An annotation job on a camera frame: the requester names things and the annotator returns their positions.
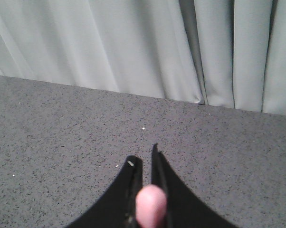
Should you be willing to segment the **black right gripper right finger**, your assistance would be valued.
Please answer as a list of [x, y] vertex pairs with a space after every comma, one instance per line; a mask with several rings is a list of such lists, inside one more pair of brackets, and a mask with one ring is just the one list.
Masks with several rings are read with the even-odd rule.
[[160, 187], [167, 197], [168, 228], [234, 228], [202, 202], [178, 177], [158, 144], [153, 145], [151, 183]]

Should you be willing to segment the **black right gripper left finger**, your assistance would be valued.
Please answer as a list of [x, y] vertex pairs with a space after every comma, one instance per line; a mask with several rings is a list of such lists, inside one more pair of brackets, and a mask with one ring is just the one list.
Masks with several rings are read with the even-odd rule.
[[135, 198], [143, 187], [143, 161], [127, 156], [104, 194], [68, 228], [139, 228]]

